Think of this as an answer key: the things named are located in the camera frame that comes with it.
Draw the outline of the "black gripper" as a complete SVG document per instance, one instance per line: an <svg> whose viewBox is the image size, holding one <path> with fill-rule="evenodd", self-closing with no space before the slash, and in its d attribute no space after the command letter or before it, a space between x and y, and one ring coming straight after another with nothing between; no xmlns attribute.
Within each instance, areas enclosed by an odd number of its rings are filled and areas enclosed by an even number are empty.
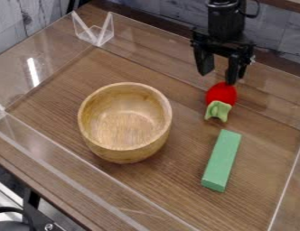
<svg viewBox="0 0 300 231"><path fill-rule="evenodd" d="M243 32L245 18L255 18L255 14L246 12L246 3L206 3L206 11L206 30L194 27L191 38L195 66L202 76L214 69L214 54L206 48L207 44L235 40ZM233 86L243 77L249 64L249 59L241 53L233 53L228 57L224 73L224 82L228 86Z"/></svg>

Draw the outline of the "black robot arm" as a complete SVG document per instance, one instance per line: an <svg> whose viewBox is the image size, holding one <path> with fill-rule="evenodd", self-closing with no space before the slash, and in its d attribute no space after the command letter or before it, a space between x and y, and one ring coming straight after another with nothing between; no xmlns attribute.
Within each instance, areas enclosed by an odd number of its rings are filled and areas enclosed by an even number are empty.
<svg viewBox="0 0 300 231"><path fill-rule="evenodd" d="M195 67L202 76L215 68L214 56L227 59L224 83L233 86L243 77L246 66L254 61L255 43L243 35L245 19L254 19L259 13L246 12L246 0L206 0L207 27L191 29L191 47Z"/></svg>

